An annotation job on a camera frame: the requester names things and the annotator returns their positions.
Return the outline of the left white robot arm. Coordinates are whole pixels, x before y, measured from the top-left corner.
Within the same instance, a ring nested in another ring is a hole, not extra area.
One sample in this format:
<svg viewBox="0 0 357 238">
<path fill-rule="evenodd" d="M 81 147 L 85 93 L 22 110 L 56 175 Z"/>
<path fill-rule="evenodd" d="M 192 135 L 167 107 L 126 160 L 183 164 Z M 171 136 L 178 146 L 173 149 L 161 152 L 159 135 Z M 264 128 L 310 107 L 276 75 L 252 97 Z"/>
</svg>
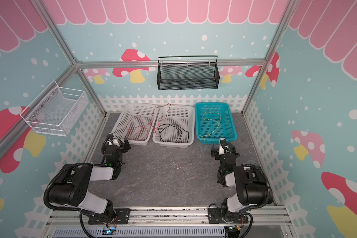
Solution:
<svg viewBox="0 0 357 238">
<path fill-rule="evenodd" d="M 88 187 L 93 181 L 116 180 L 124 164 L 123 154 L 130 149 L 127 138 L 109 134 L 102 144 L 102 162 L 65 164 L 47 185 L 44 204 L 52 210 L 77 211 L 105 224 L 115 221 L 112 201 L 91 193 Z"/>
</svg>

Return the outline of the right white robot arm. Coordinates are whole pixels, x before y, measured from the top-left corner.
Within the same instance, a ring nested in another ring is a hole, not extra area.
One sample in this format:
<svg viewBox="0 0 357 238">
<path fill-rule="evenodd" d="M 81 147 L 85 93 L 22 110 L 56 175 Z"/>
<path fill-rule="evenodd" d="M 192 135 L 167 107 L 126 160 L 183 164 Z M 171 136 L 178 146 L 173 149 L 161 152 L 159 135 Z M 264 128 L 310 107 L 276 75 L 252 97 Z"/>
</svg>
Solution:
<svg viewBox="0 0 357 238">
<path fill-rule="evenodd" d="M 211 148 L 211 156 L 220 162 L 217 183 L 236 189 L 236 194 L 224 200 L 221 208 L 208 208 L 209 221 L 213 223 L 246 222 L 245 212 L 259 209 L 274 200 L 267 175 L 260 166 L 237 165 L 239 153 L 226 139 L 219 140 L 219 148 Z"/>
</svg>

